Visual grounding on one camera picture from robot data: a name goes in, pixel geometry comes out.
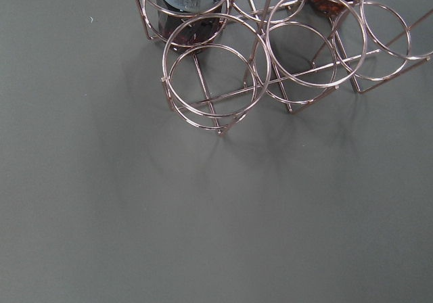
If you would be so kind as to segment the tea bottle front rack slot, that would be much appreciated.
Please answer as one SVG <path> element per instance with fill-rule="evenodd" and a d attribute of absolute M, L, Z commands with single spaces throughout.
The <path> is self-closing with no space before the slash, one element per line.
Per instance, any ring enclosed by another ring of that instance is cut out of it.
<path fill-rule="evenodd" d="M 156 3 L 177 14 L 203 14 L 207 10 L 219 13 L 223 8 L 221 0 L 156 0 Z M 203 43 L 213 37 L 219 27 L 219 18 L 196 20 L 178 32 L 173 42 L 182 46 Z"/>

